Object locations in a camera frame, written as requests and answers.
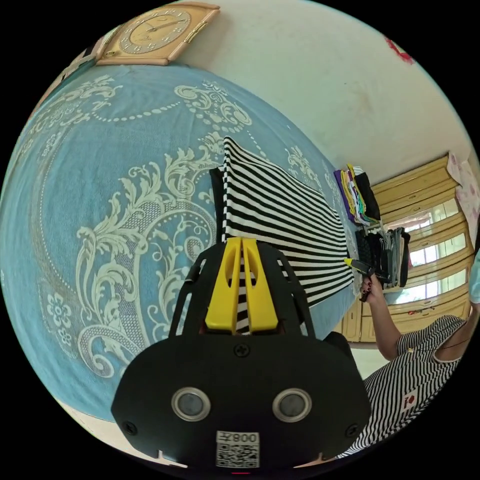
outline red decoration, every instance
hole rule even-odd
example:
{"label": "red decoration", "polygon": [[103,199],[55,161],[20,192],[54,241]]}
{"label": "red decoration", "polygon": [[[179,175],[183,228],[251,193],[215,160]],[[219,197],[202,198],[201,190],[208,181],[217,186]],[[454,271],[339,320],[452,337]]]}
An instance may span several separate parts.
{"label": "red decoration", "polygon": [[385,37],[385,41],[388,46],[406,63],[413,65],[415,60],[406,52],[400,49],[395,43],[393,43],[389,38]]}

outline blue bedspread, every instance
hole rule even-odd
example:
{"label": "blue bedspread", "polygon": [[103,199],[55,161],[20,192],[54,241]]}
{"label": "blue bedspread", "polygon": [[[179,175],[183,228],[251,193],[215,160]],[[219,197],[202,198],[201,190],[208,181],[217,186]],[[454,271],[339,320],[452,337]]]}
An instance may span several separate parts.
{"label": "blue bedspread", "polygon": [[[28,360],[62,402],[113,420],[126,366],[168,335],[190,265],[216,240],[209,169],[225,135],[322,191],[355,254],[333,166],[277,110],[213,74],[89,63],[29,120],[2,190],[1,285]],[[312,308],[318,338],[354,289]]]}

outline wooden cabinet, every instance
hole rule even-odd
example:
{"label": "wooden cabinet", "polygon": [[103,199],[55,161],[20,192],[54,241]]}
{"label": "wooden cabinet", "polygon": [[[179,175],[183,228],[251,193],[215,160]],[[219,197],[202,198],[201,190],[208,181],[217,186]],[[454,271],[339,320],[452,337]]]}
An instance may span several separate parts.
{"label": "wooden cabinet", "polygon": [[[444,156],[372,187],[385,228],[404,227],[410,234],[412,267],[408,281],[404,288],[384,292],[401,333],[423,329],[442,315],[469,315],[468,281],[474,247],[447,162],[448,156]],[[375,342],[370,307],[357,303],[359,341]],[[355,330],[351,322],[350,333]]]}
{"label": "wooden cabinet", "polygon": [[362,303],[359,300],[355,300],[354,304],[350,307],[350,310],[345,314],[333,331],[341,333],[349,342],[359,342],[361,321]]}
{"label": "wooden cabinet", "polygon": [[457,185],[447,171],[448,155],[372,187],[380,214],[409,207]]}

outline hand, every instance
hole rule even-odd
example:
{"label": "hand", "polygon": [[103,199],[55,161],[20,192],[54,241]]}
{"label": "hand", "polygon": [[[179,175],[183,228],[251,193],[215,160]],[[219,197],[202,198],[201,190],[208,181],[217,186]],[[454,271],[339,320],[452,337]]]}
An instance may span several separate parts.
{"label": "hand", "polygon": [[170,25],[175,25],[177,23],[179,23],[179,20],[171,21],[170,23],[164,23],[163,25],[159,26],[153,26],[152,28],[149,28],[147,32],[156,32],[159,29],[163,29],[164,27],[169,27]]}
{"label": "hand", "polygon": [[368,304],[375,304],[377,302],[385,301],[384,291],[382,289],[382,284],[379,282],[379,279],[375,274],[371,278],[364,278],[363,285],[361,286],[361,292],[370,292],[370,295],[366,298]]}

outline clock hand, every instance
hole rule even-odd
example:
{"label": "clock hand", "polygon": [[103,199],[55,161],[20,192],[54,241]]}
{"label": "clock hand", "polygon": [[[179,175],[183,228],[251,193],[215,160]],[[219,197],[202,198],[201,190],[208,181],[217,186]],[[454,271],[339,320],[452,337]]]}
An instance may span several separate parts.
{"label": "clock hand", "polygon": [[177,21],[171,21],[170,23],[164,23],[163,25],[159,25],[159,26],[154,26],[152,28],[149,28],[147,30],[147,32],[156,32],[157,30],[159,29],[163,29],[164,27],[169,27],[170,25],[175,25],[175,24],[178,24],[179,23],[179,20]]}

